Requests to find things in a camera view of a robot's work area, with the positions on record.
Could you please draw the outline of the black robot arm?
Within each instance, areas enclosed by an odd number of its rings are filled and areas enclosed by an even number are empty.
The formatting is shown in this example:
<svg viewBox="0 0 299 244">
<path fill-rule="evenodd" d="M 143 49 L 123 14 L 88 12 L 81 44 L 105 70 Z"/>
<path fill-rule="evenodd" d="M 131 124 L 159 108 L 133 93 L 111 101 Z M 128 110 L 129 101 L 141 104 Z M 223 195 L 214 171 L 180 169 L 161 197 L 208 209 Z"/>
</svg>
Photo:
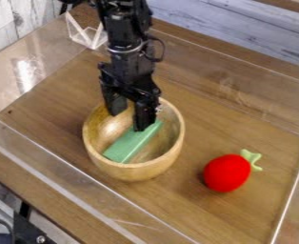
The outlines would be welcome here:
<svg viewBox="0 0 299 244">
<path fill-rule="evenodd" d="M 152 11 L 147 0 L 89 0 L 97 10 L 108 33 L 111 62 L 100 62 L 100 87 L 108 112 L 116 116 L 135 103 L 133 129 L 141 132 L 155 123 L 161 90 L 153 82 L 155 64 L 164 59 L 155 56 L 157 41 L 149 34 Z"/>
</svg>

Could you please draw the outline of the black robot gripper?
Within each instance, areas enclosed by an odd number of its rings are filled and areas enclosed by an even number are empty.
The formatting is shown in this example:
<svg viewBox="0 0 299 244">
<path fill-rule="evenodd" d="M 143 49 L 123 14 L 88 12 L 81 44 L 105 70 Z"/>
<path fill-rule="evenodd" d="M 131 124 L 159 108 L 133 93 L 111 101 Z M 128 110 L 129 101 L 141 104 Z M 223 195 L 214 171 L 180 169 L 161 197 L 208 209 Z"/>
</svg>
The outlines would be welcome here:
<svg viewBox="0 0 299 244">
<path fill-rule="evenodd" d="M 155 47 L 137 47 L 131 50 L 108 49 L 111 62 L 101 62 L 100 87 L 108 112 L 116 116 L 128 107 L 127 99 L 135 102 L 133 129 L 143 132 L 156 120 L 161 94 L 152 75 L 155 63 L 161 61 L 155 56 Z"/>
</svg>

